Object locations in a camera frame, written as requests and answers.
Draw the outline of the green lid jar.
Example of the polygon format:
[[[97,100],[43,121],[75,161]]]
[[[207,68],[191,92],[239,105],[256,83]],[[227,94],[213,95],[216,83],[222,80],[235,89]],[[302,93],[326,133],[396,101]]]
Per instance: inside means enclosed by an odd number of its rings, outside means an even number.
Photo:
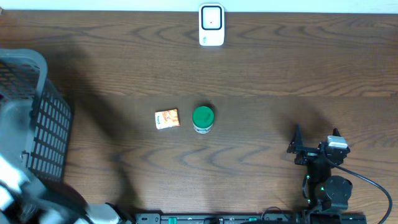
[[[214,124],[215,114],[213,110],[207,106],[197,107],[192,115],[193,128],[200,134],[208,133]]]

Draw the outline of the orange snack box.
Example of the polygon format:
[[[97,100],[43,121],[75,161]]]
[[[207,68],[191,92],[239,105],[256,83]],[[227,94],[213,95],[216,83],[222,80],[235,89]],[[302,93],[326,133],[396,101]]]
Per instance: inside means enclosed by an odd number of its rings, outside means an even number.
[[[155,126],[157,129],[167,129],[180,126],[178,109],[155,112]]]

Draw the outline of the grey plastic basket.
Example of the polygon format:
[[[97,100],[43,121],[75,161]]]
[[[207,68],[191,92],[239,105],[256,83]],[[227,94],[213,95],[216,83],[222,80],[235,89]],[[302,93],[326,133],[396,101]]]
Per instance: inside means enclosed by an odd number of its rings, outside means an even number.
[[[73,112],[30,49],[1,49],[1,151],[40,179],[61,182]]]

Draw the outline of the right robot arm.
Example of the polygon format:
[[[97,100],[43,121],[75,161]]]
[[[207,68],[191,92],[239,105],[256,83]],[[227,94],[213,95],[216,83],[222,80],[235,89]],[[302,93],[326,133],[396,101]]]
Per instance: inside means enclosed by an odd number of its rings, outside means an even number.
[[[296,214],[296,222],[341,223],[340,216],[348,209],[353,185],[344,177],[332,175],[331,169],[342,164],[350,153],[344,137],[335,128],[317,147],[307,147],[297,126],[287,152],[296,155],[295,164],[307,168],[302,194],[308,200],[308,208]]]

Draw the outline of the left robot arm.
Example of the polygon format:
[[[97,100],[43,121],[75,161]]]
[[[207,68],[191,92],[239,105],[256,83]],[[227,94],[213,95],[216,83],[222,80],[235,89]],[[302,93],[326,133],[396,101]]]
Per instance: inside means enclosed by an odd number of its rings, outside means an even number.
[[[283,213],[249,215],[128,215],[110,204],[89,205],[73,188],[40,179],[24,160],[34,132],[21,124],[1,125],[1,223],[291,223]]]

